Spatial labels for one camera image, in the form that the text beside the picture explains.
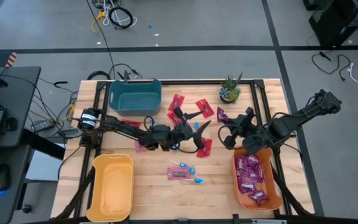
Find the black desk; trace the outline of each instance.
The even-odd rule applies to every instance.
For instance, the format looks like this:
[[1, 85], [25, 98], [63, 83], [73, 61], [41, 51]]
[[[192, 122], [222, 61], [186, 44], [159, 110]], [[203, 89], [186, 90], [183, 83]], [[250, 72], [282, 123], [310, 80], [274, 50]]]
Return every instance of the black desk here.
[[0, 88], [0, 104], [7, 109], [7, 118], [16, 118], [17, 130], [2, 131], [0, 135], [0, 163], [6, 162], [11, 168], [11, 187], [0, 195], [0, 223], [9, 223], [13, 211], [20, 209], [26, 183], [24, 177], [32, 155], [32, 150], [44, 152], [52, 157], [63, 159], [64, 148], [24, 129], [27, 114], [40, 75], [40, 67], [12, 67], [4, 71], [1, 78], [8, 87]]
[[0, 164], [9, 164], [12, 181], [11, 186], [5, 193], [0, 194], [0, 223], [9, 223], [12, 219], [13, 211], [18, 206], [22, 206], [20, 203], [20, 193], [22, 192], [31, 152], [30, 146], [0, 148]]

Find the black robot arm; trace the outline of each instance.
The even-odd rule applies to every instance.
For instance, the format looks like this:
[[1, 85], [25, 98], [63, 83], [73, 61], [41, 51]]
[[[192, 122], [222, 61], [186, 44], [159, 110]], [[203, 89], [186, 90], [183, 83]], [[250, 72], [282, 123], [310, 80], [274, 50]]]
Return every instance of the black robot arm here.
[[[100, 133], [114, 131], [115, 133], [139, 141], [139, 144], [148, 150], [156, 150], [158, 146], [161, 146], [163, 151], [179, 149], [182, 141], [193, 138], [196, 150], [189, 153], [194, 153], [204, 148], [204, 144], [201, 141], [201, 134], [211, 122], [208, 121], [198, 128], [197, 132], [194, 132], [188, 124], [188, 120], [198, 116], [202, 111], [194, 114], [186, 114], [183, 113], [180, 108], [175, 108], [174, 113], [181, 119], [182, 123], [176, 125], [173, 130], [166, 125], [155, 125], [148, 128], [147, 131], [144, 131], [130, 124], [126, 124], [114, 116], [104, 116], [105, 119], [100, 121], [98, 117], [102, 113], [103, 111], [99, 109], [88, 108], [83, 111], [81, 118], [77, 119], [79, 121], [78, 129], [82, 130], [85, 134], [80, 144], [90, 144], [95, 147], [95, 145], [100, 144], [100, 142], [98, 142]], [[99, 127], [96, 127], [96, 122], [100, 122]]]
[[273, 118], [262, 128], [251, 123], [254, 117], [252, 108], [247, 109], [247, 114], [240, 114], [236, 119], [229, 119], [225, 127], [231, 131], [231, 136], [226, 137], [223, 144], [228, 149], [233, 149], [236, 137], [244, 138], [242, 148], [246, 148], [249, 154], [255, 154], [265, 147], [281, 146], [292, 132], [298, 130], [303, 124], [319, 115], [336, 114], [341, 109], [342, 101], [338, 100], [331, 92], [320, 92], [310, 98], [312, 102], [293, 114], [276, 113]]

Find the computer mouse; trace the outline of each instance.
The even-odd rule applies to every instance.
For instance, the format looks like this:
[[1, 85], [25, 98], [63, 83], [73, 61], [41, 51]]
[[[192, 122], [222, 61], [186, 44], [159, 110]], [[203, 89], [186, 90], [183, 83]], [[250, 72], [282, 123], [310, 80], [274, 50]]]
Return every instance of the computer mouse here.
[[0, 164], [0, 191], [11, 186], [11, 169], [8, 164]]

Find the potted plant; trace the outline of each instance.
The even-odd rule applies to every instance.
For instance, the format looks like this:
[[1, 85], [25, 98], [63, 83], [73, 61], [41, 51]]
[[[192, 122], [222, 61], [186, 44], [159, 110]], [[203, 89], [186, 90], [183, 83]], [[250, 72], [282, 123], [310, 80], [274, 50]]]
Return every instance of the potted plant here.
[[241, 81], [241, 76], [242, 73], [237, 80], [234, 80], [233, 76], [227, 76], [227, 78], [222, 81], [222, 87], [219, 90], [219, 96], [223, 103], [233, 103], [238, 99], [241, 89], [237, 87], [237, 85]]

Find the plant pot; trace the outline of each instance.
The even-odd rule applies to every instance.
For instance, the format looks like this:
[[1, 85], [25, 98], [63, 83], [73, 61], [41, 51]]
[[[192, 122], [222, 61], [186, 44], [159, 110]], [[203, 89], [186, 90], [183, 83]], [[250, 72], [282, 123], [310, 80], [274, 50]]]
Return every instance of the plant pot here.
[[223, 96], [219, 96], [221, 98], [221, 101], [225, 104], [230, 104], [230, 103], [234, 103], [236, 102], [235, 100], [227, 100], [225, 98], [223, 98]]

